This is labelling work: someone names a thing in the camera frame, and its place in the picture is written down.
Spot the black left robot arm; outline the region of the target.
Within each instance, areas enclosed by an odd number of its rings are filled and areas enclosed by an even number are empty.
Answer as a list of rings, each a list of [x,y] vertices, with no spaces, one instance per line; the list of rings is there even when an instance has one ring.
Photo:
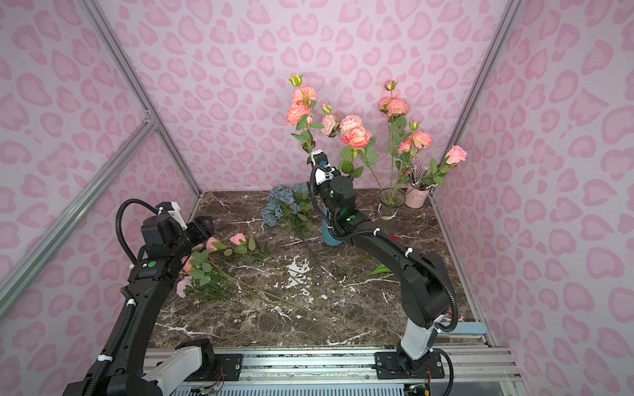
[[[144,239],[133,253],[125,240],[122,220],[128,206],[139,205],[152,216],[141,226]],[[187,379],[208,379],[219,369],[207,338],[183,343],[173,356],[150,374],[143,367],[150,337],[163,304],[177,284],[193,249],[214,234],[210,216],[187,223],[174,202],[157,206],[129,199],[115,217],[117,240],[132,268],[120,292],[124,305],[105,347],[83,380],[66,386],[66,395],[170,395]]]

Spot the pink artificial rose stem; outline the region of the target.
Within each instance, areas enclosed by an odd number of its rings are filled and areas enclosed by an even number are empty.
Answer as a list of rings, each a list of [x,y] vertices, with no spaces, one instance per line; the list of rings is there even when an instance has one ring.
[[[434,159],[429,164],[429,170],[422,178],[420,186],[423,188],[444,187],[445,176],[459,163],[467,160],[467,152],[458,145],[454,145],[440,163]]]

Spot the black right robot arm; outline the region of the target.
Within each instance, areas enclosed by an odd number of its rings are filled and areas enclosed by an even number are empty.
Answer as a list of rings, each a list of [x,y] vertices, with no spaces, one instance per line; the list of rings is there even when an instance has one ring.
[[[397,348],[397,361],[403,373],[419,369],[434,352],[438,332],[451,333],[458,324],[457,296],[444,261],[382,232],[356,208],[352,180],[324,160],[313,166],[308,189],[329,235],[370,254],[399,280],[408,323]]]

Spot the pale pink rose spray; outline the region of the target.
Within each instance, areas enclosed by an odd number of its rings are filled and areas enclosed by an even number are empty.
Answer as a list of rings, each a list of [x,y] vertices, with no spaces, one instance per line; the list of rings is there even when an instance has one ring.
[[[336,111],[330,104],[323,104],[321,110],[324,114],[320,132],[330,138],[338,135],[346,135],[350,130],[363,126],[363,121],[358,115],[342,116],[341,112]]]

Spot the pink peony spray stem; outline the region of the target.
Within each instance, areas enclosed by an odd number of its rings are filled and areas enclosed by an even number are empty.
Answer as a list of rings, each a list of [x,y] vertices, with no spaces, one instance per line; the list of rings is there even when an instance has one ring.
[[[391,187],[403,189],[409,183],[408,173],[414,167],[419,153],[434,144],[430,134],[424,132],[419,122],[409,120],[410,105],[396,94],[398,82],[387,82],[384,89],[388,95],[379,102],[379,110],[386,117],[389,144],[386,153],[391,156]]]

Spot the large pink rose stem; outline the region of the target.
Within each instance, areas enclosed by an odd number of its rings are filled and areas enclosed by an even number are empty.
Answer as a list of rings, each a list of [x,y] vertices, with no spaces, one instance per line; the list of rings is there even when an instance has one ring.
[[[376,139],[363,126],[354,127],[341,134],[344,144],[340,152],[339,168],[349,178],[360,178],[367,168],[374,173],[379,154],[375,152]]]

